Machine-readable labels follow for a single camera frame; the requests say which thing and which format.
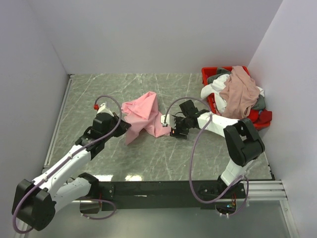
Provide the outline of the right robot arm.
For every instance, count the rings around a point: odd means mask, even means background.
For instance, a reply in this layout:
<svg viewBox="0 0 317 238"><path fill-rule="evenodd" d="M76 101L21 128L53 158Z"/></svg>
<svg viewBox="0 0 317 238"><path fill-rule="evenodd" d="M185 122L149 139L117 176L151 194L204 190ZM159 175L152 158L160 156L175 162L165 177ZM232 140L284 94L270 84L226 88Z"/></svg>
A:
<svg viewBox="0 0 317 238"><path fill-rule="evenodd" d="M165 113L160 119L162 126L170 126L171 137L187 139L189 130L195 128L225 139L230 160L218 177L217 192L221 197L230 197L235 191L235 180L243 176L253 160L265 150L257 129L249 118L228 119L210 109L199 110L189 97L179 107L181 116Z"/></svg>

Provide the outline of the pink t shirt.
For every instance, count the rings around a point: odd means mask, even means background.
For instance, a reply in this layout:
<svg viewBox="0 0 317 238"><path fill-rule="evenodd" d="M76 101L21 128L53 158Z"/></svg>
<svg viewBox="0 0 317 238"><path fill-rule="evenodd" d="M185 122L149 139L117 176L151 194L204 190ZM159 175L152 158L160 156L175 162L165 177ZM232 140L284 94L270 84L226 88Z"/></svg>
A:
<svg viewBox="0 0 317 238"><path fill-rule="evenodd" d="M143 129L155 138L170 134L171 127L164 127L160 122L162 113L155 92L149 91L136 100L124 102L121 110L125 114L124 120L131 124L126 132L126 145L135 140Z"/></svg>

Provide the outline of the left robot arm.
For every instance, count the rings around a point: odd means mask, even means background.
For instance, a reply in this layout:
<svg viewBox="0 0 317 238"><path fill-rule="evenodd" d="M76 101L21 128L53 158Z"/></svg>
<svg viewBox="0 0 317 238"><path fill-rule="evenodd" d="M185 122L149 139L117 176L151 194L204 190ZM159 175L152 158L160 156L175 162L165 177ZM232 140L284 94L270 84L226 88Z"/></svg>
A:
<svg viewBox="0 0 317 238"><path fill-rule="evenodd" d="M74 181L66 181L78 169L95 158L112 137L120 137L130 128L114 113L98 113L93 124L75 141L70 151L45 173L31 181L22 180L16 187L12 206L12 224L17 233L25 234L16 221L21 220L30 229L43 230L55 214L72 201L86 198L100 207L105 200L99 180L88 173Z"/></svg>

